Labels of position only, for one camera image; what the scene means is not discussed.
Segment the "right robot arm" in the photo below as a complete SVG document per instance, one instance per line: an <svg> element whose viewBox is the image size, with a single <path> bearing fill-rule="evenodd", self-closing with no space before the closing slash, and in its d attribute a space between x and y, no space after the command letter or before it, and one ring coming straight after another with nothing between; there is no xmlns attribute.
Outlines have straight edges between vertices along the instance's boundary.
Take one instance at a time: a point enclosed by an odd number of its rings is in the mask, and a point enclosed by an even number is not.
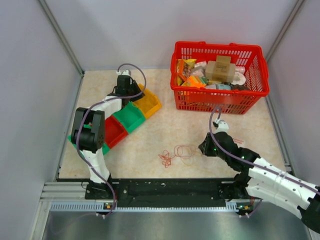
<svg viewBox="0 0 320 240"><path fill-rule="evenodd" d="M270 202L292 213L305 226L320 231L320 187L275 167L258 153L239 147L226 132L207 133L198 146L207 157L218 157L238 172L233 192Z"/></svg>

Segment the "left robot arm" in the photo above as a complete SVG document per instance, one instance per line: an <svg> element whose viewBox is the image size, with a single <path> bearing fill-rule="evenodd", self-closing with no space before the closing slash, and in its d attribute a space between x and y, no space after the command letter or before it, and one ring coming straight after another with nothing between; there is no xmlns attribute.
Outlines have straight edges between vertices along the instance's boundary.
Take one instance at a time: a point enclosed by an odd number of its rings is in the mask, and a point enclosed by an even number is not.
<svg viewBox="0 0 320 240"><path fill-rule="evenodd" d="M79 107L75 112L70 139L89 168L88 189L96 190L102 198L109 198L114 191L113 185L107 182L111 174L103 154L106 139L105 120L120 111L125 103L143 96L137 82L130 72L125 70L118 72L117 84L111 93L93 107Z"/></svg>

